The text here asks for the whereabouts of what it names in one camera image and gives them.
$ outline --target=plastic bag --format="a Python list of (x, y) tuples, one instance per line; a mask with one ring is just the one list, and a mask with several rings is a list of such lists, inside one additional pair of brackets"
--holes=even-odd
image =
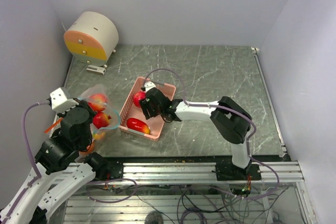
[(78, 99), (87, 101), (93, 110), (98, 109), (98, 111), (111, 117), (109, 120), (110, 124), (107, 127), (98, 129), (91, 123), (91, 132), (94, 140), (102, 139), (107, 131), (114, 130), (120, 125), (120, 115), (112, 107), (112, 103), (107, 97), (106, 89), (102, 84), (96, 84), (87, 89)]

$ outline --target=marble surface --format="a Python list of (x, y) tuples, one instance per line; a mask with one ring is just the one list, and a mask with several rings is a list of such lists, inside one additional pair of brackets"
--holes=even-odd
[[(281, 154), (281, 145), (257, 63), (249, 47), (226, 46), (132, 46), (119, 45), (108, 61), (105, 76), (88, 73), (86, 65), (74, 60), (66, 87), (74, 97), (102, 83), (113, 107), (120, 111), (138, 76), (155, 68), (171, 68), (187, 86), (187, 100), (214, 101), (233, 98), (253, 118), (257, 133), (251, 138), (252, 154)], [(175, 98), (182, 95), (178, 79), (166, 71), (155, 72), (153, 80), (174, 84)], [(158, 142), (120, 132), (97, 141), (103, 156), (206, 156), (229, 155), (226, 140), (211, 123), (198, 121), (165, 124)]]

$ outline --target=pink basket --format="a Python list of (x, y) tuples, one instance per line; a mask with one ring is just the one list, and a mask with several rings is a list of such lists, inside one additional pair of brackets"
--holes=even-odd
[[(150, 119), (146, 120), (145, 116), (142, 113), (141, 108), (138, 108), (133, 103), (133, 97), (137, 92), (141, 91), (141, 87), (142, 87), (144, 79), (145, 79), (144, 77), (138, 77), (136, 79), (136, 81), (135, 81), (135, 83), (134, 83), (134, 85), (131, 89), (131, 92), (129, 93), (129, 95), (128, 95), (125, 103), (124, 103), (124, 106), (121, 109), (121, 112), (120, 112), (121, 124), (120, 124), (119, 128), (120, 128), (121, 131), (128, 132), (128, 133), (131, 133), (131, 134), (136, 134), (138, 136), (142, 136), (142, 137), (145, 137), (147, 139), (154, 140), (154, 141), (158, 141), (159, 137), (160, 137), (160, 134), (161, 134), (161, 131), (162, 131), (162, 128), (163, 128), (163, 125), (164, 125), (163, 119), (160, 116), (157, 116), (155, 118), (150, 118)], [(162, 93), (164, 93), (165, 96), (167, 96), (170, 100), (173, 99), (175, 91), (176, 91), (176, 87), (174, 85), (167, 84), (167, 83), (161, 84), (161, 83), (156, 82), (156, 81), (152, 81), (152, 82), (156, 84), (156, 87), (159, 90), (161, 90)], [(127, 121), (128, 118), (137, 118), (137, 119), (145, 122), (148, 125), (148, 127), (150, 128), (151, 133), (150, 134), (144, 134), (142, 132), (135, 131), (135, 130), (127, 128), (126, 121)]]

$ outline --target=yellow panel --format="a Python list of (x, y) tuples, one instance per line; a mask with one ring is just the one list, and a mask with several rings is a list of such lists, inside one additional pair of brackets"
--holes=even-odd
[(65, 41), (65, 44), (67, 45), (67, 48), (70, 52), (73, 52), (75, 54), (79, 55), (86, 55), (88, 57), (100, 59), (100, 60), (107, 60), (105, 51), (101, 48), (95, 48), (95, 47), (88, 47), (79, 43), (69, 42)]

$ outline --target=white wall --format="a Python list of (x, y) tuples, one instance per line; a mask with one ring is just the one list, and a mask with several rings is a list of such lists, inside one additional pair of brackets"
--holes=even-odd
[[(70, 55), (64, 30), (49, 0), (0, 0), (0, 209), (14, 197), (31, 165), (20, 118), (31, 104), (61, 86)], [(52, 123), (49, 106), (28, 115), (28, 137), (36, 154)]]
[(336, 0), (289, 0), (260, 53), (288, 151), (321, 223), (335, 223)]
[(287, 0), (50, 0), (66, 28), (86, 10), (115, 23), (122, 44), (260, 47)]

